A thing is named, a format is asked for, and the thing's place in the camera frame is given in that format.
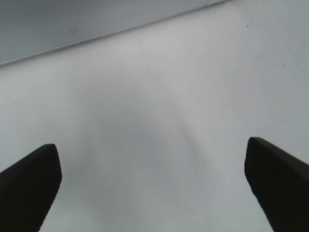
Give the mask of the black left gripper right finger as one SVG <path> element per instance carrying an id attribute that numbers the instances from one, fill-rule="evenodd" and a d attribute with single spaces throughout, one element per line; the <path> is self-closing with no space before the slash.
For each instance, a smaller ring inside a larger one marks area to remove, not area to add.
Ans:
<path id="1" fill-rule="evenodd" d="M 309 230 L 309 166 L 260 137 L 248 140 L 244 173 L 275 232 Z"/>

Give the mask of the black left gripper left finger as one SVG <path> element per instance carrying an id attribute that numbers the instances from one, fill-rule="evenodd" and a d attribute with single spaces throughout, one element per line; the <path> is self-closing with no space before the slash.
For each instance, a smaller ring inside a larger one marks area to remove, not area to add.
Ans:
<path id="1" fill-rule="evenodd" d="M 0 173 L 0 230 L 38 232 L 60 187 L 55 144 L 37 148 Z"/>

